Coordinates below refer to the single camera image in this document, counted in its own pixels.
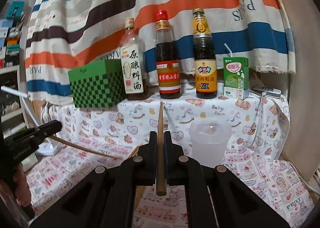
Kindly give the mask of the person's left hand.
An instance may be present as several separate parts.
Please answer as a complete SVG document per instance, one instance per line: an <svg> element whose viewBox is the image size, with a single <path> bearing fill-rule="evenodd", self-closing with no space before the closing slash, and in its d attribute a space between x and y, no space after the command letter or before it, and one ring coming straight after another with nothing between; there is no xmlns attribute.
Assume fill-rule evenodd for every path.
<svg viewBox="0 0 320 228"><path fill-rule="evenodd" d="M17 185L14 192L10 189L8 184L1 180L1 195L6 195L9 198L16 196L16 202L20 206L27 207L31 203L31 192L29 190L29 185L23 170L22 163L19 163L16 168L16 172L13 175L13 181Z"/></svg>

